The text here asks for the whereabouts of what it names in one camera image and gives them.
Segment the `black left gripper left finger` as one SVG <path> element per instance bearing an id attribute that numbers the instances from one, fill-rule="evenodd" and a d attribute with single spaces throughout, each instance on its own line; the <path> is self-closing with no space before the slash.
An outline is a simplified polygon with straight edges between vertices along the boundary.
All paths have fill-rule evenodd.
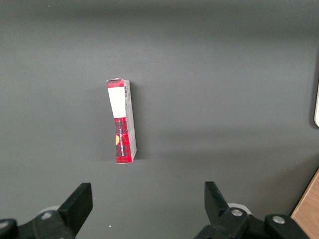
<path id="1" fill-rule="evenodd" d="M 93 209 L 90 183 L 80 184 L 56 210 L 46 210 L 29 222 L 1 219 L 2 239 L 74 239 Z"/>

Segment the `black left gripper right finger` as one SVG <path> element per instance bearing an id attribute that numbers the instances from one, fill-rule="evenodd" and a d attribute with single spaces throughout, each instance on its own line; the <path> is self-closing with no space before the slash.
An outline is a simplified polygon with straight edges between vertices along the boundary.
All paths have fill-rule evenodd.
<path id="1" fill-rule="evenodd" d="M 215 182 L 204 184 L 204 205 L 210 224 L 196 239 L 307 239 L 296 221 L 281 214 L 259 220 L 239 207 L 229 206 Z"/>

